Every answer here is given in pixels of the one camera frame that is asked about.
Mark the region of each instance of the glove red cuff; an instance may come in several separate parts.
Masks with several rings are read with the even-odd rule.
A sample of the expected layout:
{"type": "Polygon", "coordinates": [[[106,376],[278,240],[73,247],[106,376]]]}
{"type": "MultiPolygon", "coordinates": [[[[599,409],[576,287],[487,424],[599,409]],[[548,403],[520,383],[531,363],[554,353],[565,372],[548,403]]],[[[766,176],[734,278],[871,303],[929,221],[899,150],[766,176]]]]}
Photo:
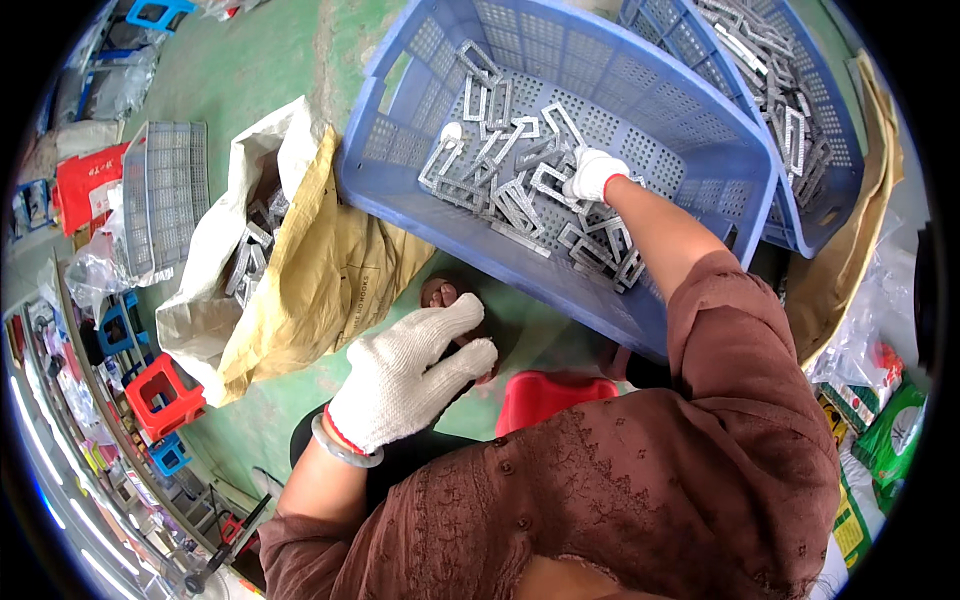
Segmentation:
{"type": "Polygon", "coordinates": [[[603,204],[606,204],[607,206],[610,206],[610,204],[607,202],[607,186],[610,185],[610,182],[611,182],[611,181],[615,180],[615,179],[618,178],[618,177],[627,177],[627,176],[624,175],[624,174],[622,174],[622,173],[614,173],[613,175],[609,176],[606,181],[604,181],[604,184],[603,184],[603,204]]]}
{"type": "Polygon", "coordinates": [[[324,416],[326,417],[326,422],[330,423],[330,429],[333,430],[333,434],[336,436],[336,441],[345,445],[351,452],[354,454],[359,454],[360,456],[370,456],[359,447],[356,446],[353,442],[344,437],[344,434],[340,433],[340,430],[337,429],[337,425],[334,424],[333,418],[330,416],[330,403],[328,402],[324,405],[324,416]]]}

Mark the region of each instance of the white cotton glove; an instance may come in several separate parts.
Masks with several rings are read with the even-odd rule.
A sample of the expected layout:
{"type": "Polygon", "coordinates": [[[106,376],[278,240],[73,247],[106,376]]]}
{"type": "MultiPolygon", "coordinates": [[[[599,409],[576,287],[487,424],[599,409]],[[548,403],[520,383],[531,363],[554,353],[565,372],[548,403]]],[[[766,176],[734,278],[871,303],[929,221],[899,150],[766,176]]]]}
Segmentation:
{"type": "Polygon", "coordinates": [[[577,173],[564,183],[564,196],[605,203],[604,188],[614,175],[630,176],[627,163],[602,150],[577,146],[577,173]]]}
{"type": "Polygon", "coordinates": [[[486,338],[437,363],[450,341],[480,325],[483,314],[480,300],[463,294],[447,308],[415,310],[351,344],[352,371],[326,409],[341,437],[372,454],[426,427],[454,394],[493,368],[496,346],[486,338]]]}

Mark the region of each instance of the red bag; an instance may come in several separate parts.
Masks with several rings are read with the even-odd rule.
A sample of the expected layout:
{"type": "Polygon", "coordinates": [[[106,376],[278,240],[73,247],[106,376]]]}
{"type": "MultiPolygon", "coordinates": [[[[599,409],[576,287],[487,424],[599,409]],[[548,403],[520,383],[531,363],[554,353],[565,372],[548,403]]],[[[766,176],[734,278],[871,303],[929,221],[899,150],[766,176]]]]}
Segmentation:
{"type": "Polygon", "coordinates": [[[123,178],[123,154],[130,142],[110,146],[98,153],[73,156],[57,165],[54,207],[60,210],[63,236],[109,210],[107,189],[123,178]]]}

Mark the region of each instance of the brown shirt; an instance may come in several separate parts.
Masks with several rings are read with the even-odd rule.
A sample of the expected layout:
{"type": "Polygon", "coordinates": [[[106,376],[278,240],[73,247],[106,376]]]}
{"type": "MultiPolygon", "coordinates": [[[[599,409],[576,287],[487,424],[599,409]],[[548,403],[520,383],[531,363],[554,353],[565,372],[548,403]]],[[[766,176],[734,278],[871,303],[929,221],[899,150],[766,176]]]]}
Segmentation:
{"type": "Polygon", "coordinates": [[[715,252],[667,322],[681,394],[580,404],[447,454],[391,488],[352,540],[275,516],[259,529],[270,596],[509,599],[537,554],[670,598],[804,597],[839,466],[777,297],[715,252]]]}

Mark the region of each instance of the perforated basket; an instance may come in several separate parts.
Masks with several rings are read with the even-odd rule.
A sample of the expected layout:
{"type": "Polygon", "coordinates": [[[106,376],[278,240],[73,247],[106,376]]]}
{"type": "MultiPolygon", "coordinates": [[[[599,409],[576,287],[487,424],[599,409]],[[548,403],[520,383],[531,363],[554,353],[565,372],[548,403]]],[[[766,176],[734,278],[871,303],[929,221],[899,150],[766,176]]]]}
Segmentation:
{"type": "Polygon", "coordinates": [[[124,154],[124,227],[131,273],[186,260],[210,206],[205,123],[144,123],[124,154]]]}
{"type": "Polygon", "coordinates": [[[809,101],[834,152],[820,190],[806,206],[797,205],[753,93],[690,0],[626,0],[617,23],[692,68],[763,128],[779,179],[763,240],[812,258],[853,211],[863,178],[863,155],[836,81],[793,9],[782,0],[752,0],[748,4],[782,34],[795,40],[794,64],[813,95],[809,101]]]}
{"type": "MultiPolygon", "coordinates": [[[[721,239],[735,234],[733,252],[744,263],[776,181],[763,132],[661,49],[587,12],[538,0],[411,2],[368,65],[336,163],[346,202],[629,348],[663,356],[665,309],[652,280],[642,277],[621,296],[574,271],[556,240],[575,222],[564,206],[535,202],[548,230],[540,242],[552,252],[544,258],[417,181],[442,125],[462,118],[466,69],[454,53],[466,38],[514,79],[514,117],[539,117],[560,101],[587,144],[622,157],[721,239]],[[392,99],[388,84],[396,85],[392,99]]],[[[482,146],[477,124],[463,126],[454,177],[482,146]]],[[[548,131],[542,120],[540,129],[548,131]]],[[[537,141],[520,140],[514,153],[537,141]]],[[[506,180],[514,157],[502,164],[506,180]]]]}

